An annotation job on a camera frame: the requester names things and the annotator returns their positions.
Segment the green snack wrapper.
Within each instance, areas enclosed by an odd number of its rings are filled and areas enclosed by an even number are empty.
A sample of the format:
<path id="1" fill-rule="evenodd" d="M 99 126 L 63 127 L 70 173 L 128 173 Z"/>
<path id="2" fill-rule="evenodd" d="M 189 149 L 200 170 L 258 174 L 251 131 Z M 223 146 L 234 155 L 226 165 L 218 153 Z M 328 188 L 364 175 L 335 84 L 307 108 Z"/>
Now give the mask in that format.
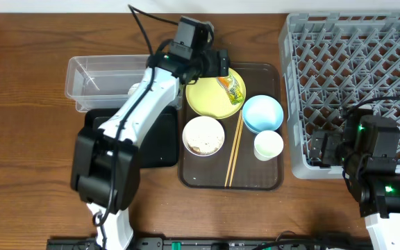
<path id="1" fill-rule="evenodd" d="M 240 84 L 232 73 L 228 76 L 217 77 L 216 80 L 226 92 L 231 104 L 236 105 L 244 101 L 244 95 L 240 89 Z"/>

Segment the white cup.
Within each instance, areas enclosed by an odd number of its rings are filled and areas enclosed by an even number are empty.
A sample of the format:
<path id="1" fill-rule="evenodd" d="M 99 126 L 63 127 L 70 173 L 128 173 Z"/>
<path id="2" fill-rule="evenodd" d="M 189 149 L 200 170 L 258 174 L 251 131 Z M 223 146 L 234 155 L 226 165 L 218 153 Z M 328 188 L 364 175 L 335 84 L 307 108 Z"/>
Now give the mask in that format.
<path id="1" fill-rule="evenodd" d="M 279 156 L 283 148 L 283 138 L 275 131 L 262 131 L 254 139 L 254 155 L 261 161 Z"/>

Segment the light blue bowl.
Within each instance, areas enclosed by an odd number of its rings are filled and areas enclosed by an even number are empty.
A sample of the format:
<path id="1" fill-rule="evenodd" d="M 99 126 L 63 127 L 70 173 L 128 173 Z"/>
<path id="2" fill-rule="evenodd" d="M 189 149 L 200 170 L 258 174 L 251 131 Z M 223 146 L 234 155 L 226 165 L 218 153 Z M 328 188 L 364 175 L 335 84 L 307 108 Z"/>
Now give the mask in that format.
<path id="1" fill-rule="evenodd" d="M 257 95 L 248 99 L 242 108 L 244 125 L 255 134 L 276 131 L 283 123 L 283 109 L 273 97 Z"/>

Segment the pink white bowl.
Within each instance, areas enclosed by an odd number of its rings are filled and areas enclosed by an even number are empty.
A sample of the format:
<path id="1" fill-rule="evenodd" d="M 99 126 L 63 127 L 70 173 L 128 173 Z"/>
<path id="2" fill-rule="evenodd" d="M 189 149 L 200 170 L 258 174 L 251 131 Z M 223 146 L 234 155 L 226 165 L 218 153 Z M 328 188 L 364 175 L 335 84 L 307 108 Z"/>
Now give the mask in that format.
<path id="1" fill-rule="evenodd" d="M 223 126 L 214 118 L 199 116 L 191 119 L 184 127 L 182 141 L 184 147 L 196 156 L 211 156 L 224 144 Z"/>

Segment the white tissue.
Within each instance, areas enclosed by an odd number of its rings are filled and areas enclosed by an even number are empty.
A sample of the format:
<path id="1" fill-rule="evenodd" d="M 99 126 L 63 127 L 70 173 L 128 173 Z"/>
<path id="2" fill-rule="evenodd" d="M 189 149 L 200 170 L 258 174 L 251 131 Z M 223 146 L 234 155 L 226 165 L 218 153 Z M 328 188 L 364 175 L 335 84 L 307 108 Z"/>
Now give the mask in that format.
<path id="1" fill-rule="evenodd" d="M 140 83 L 135 83 L 135 84 L 133 84 L 133 85 L 129 88 L 127 95 L 132 95 L 132 94 L 138 89 L 139 85 L 140 85 Z"/>

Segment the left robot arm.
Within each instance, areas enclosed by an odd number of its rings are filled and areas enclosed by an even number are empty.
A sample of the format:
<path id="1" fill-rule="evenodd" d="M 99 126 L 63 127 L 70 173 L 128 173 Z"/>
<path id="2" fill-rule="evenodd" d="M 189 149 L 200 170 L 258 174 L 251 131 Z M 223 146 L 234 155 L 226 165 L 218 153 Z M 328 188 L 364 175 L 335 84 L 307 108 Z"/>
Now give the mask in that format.
<path id="1" fill-rule="evenodd" d="M 126 103 L 98 128 L 85 125 L 76 138 L 70 185 L 92 212 L 98 249 L 127 249 L 133 239 L 128 207 L 140 183 L 140 146 L 149 129 L 180 86 L 227 76 L 229 56 L 225 49 L 208 49 L 190 59 L 157 51 L 146 66 Z"/>

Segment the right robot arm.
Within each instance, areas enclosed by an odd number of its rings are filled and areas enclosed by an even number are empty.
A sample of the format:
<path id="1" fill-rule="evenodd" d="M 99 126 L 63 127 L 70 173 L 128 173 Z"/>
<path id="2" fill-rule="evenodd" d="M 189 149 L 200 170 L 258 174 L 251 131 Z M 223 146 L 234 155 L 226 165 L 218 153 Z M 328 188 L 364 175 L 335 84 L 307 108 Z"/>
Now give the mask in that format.
<path id="1" fill-rule="evenodd" d="M 393 119 L 367 109 L 350 112 L 341 132 L 317 129 L 312 135 L 310 157 L 342 166 L 374 249 L 400 249 L 399 140 Z"/>

